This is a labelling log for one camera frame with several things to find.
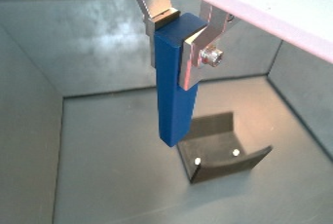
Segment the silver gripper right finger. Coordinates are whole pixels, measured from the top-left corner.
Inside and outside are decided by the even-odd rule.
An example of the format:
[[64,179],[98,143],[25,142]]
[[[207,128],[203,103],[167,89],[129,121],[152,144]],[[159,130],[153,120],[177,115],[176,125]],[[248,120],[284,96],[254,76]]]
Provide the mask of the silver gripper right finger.
[[188,91],[200,81],[200,69],[204,65],[220,64],[223,51],[216,41],[239,19],[220,8],[201,2],[199,18],[207,25],[183,41],[177,84]]

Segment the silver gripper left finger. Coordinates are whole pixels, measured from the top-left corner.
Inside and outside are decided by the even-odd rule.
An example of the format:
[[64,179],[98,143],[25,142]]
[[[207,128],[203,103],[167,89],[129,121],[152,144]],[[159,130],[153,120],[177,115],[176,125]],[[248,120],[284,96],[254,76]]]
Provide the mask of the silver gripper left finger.
[[155,31],[173,21],[180,12],[171,6],[169,0],[136,0],[149,38],[151,65],[155,65]]

